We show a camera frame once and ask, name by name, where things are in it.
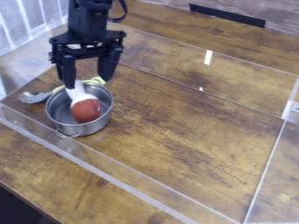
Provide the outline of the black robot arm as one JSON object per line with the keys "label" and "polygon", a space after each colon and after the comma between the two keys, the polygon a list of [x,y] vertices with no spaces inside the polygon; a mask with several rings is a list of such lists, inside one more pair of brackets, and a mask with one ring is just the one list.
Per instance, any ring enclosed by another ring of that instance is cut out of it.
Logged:
{"label": "black robot arm", "polygon": [[68,30],[49,38],[49,61],[56,65],[65,88],[75,88],[76,60],[97,58],[97,75],[109,81],[124,50],[124,31],[107,29],[108,22],[119,23],[127,17],[127,2],[117,0],[124,12],[111,17],[113,0],[69,0]]}

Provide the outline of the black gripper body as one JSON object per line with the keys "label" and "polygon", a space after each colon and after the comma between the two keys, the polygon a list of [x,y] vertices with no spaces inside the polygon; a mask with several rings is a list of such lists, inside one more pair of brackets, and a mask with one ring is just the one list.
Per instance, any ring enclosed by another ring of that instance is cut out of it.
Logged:
{"label": "black gripper body", "polygon": [[84,40],[72,31],[49,38],[49,61],[57,64],[63,55],[72,55],[76,60],[108,56],[113,51],[123,51],[124,31],[105,31],[100,39]]}

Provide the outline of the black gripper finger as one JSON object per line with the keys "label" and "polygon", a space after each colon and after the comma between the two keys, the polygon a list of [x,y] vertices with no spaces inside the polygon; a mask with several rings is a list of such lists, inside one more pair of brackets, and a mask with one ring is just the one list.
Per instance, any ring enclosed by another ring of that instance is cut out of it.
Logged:
{"label": "black gripper finger", "polygon": [[107,50],[97,58],[97,74],[104,81],[109,81],[113,77],[120,55],[121,48]]}
{"label": "black gripper finger", "polygon": [[63,81],[65,88],[73,89],[76,80],[76,66],[73,56],[60,55],[56,59],[56,68],[59,78]]}

